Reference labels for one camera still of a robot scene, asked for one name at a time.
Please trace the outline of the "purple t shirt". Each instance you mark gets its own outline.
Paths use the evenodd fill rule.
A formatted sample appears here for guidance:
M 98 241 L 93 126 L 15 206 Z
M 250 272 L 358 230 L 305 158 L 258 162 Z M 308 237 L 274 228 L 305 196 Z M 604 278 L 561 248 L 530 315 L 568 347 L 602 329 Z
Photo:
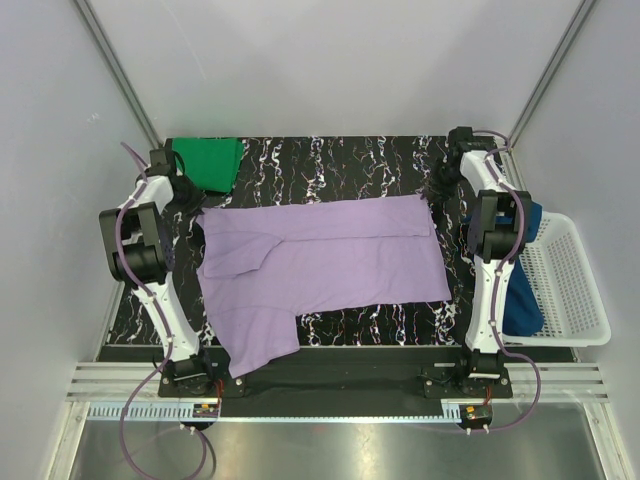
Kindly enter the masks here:
M 197 223 L 204 310 L 234 378 L 297 352 L 301 315 L 451 298 L 431 213 L 417 194 L 210 208 Z

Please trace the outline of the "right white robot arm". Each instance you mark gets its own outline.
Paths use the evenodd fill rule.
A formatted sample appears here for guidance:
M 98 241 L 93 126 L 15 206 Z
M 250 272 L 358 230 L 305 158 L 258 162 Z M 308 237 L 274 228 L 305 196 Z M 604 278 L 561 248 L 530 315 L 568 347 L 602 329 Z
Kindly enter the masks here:
M 495 156 L 509 144 L 490 150 L 481 131 L 459 126 L 447 137 L 446 157 L 432 172 L 426 198 L 437 215 L 465 180 L 476 202 L 467 228 L 475 286 L 472 315 L 459 359 L 443 386 L 476 396 L 507 385 L 502 326 L 509 281 L 526 244 L 531 196 L 518 191 L 499 171 Z

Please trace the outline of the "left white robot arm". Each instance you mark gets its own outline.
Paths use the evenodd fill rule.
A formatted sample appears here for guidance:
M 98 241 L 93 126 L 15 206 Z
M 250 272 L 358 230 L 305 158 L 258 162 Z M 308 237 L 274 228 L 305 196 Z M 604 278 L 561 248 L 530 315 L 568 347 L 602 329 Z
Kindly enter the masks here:
M 186 176 L 184 160 L 174 150 L 153 149 L 144 160 L 129 145 L 122 147 L 139 176 L 127 200 L 99 214 L 108 267 L 115 280 L 129 285 L 160 337 L 159 394 L 203 396 L 214 388 L 216 372 L 180 304 L 173 279 L 175 249 L 162 213 L 174 206 L 196 214 L 206 195 Z

